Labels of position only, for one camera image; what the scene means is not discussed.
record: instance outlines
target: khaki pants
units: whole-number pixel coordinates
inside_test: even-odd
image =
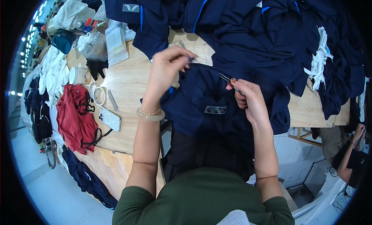
[[[350,139],[340,126],[333,128],[320,128],[322,137],[323,155],[326,161],[332,164],[333,157]]]

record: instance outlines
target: fingernail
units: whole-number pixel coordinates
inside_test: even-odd
[[[233,83],[233,84],[236,84],[238,82],[238,80],[236,78],[232,77],[230,79],[230,82]]]

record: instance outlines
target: red garment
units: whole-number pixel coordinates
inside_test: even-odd
[[[58,132],[72,151],[86,155],[94,152],[94,145],[82,145],[95,141],[98,124],[93,114],[86,112],[88,90],[82,85],[65,85],[63,95],[57,103]]]

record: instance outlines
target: person's hand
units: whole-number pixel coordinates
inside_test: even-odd
[[[189,58],[196,58],[196,55],[179,46],[172,46],[156,53],[152,57],[150,77],[143,101],[158,103],[172,85],[176,74],[189,68]]]
[[[236,83],[232,81],[231,83],[235,88],[244,93],[243,96],[235,90],[235,99],[239,108],[245,109],[248,121],[256,127],[259,125],[270,125],[265,100],[263,99],[260,86],[244,79],[239,79]],[[227,85],[226,89],[231,90],[232,88]]]
[[[365,129],[365,126],[363,124],[359,123],[357,125],[356,130],[355,130],[355,134],[353,136],[352,143],[355,144],[356,140],[358,140],[362,136],[362,134],[364,132],[364,129]]]

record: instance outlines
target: gold bracelet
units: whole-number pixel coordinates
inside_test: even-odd
[[[140,107],[138,108],[138,110],[139,110],[142,114],[145,114],[145,115],[156,115],[156,114],[158,114],[158,113],[161,111],[161,109],[158,109],[156,112],[146,113],[146,112],[144,112],[144,111],[141,110],[141,107],[142,107],[142,106],[140,106]]]
[[[165,113],[162,109],[158,109],[156,112],[146,113],[141,110],[141,107],[137,109],[137,115],[140,118],[147,119],[149,121],[161,121],[165,118]]]

